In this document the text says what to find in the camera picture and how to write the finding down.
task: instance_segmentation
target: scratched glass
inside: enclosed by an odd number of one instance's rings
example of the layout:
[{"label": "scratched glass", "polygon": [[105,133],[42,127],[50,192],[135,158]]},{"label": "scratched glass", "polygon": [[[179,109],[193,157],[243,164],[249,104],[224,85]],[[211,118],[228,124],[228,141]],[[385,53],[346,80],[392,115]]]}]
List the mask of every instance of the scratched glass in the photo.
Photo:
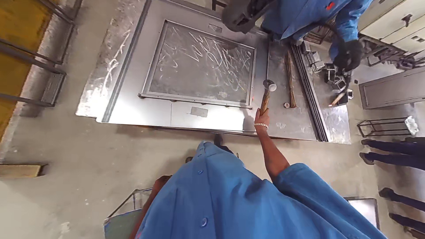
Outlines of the scratched glass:
[{"label": "scratched glass", "polygon": [[166,22],[150,92],[246,103],[253,49]]}]

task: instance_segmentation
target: blue work uniform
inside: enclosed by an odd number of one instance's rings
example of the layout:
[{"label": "blue work uniform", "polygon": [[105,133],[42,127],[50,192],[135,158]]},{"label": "blue work uniform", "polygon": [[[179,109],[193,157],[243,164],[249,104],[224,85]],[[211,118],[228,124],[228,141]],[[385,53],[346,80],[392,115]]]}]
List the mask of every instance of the blue work uniform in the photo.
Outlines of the blue work uniform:
[{"label": "blue work uniform", "polygon": [[[325,23],[335,15],[335,28],[345,42],[358,39],[357,23],[372,0],[278,0],[278,6],[266,13],[261,27],[275,33],[279,39],[302,38],[315,26]],[[338,54],[336,43],[329,55]]]},{"label": "blue work uniform", "polygon": [[385,239],[366,218],[305,164],[274,183],[244,168],[235,155],[201,142],[196,156],[160,190],[140,239]]}]

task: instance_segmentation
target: gold bracelet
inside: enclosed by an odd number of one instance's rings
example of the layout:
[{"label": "gold bracelet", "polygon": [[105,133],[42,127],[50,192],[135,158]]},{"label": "gold bracelet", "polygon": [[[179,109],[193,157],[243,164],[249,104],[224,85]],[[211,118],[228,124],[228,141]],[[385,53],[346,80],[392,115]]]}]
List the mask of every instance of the gold bracelet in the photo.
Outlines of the gold bracelet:
[{"label": "gold bracelet", "polygon": [[263,123],[256,123],[256,124],[254,124],[254,126],[257,126],[257,125],[261,125],[261,126],[266,127],[267,129],[269,129],[269,126],[266,125],[266,124],[263,124]]}]

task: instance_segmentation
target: black glove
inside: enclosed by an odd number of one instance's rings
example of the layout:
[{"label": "black glove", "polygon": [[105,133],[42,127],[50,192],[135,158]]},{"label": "black glove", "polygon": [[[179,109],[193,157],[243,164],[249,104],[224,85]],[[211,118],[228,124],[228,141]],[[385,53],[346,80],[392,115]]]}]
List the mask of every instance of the black glove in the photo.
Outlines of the black glove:
[{"label": "black glove", "polygon": [[339,42],[338,55],[335,57],[334,65],[339,69],[345,69],[350,71],[357,68],[360,65],[362,59],[363,46],[359,40],[353,40],[349,42]]}]

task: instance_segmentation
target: shirt button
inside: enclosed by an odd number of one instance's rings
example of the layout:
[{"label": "shirt button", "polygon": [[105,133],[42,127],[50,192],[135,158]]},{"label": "shirt button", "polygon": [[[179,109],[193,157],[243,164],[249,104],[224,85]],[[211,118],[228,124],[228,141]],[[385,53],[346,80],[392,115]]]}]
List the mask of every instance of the shirt button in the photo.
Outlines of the shirt button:
[{"label": "shirt button", "polygon": [[201,228],[205,227],[208,224],[208,219],[204,217],[201,221]]}]

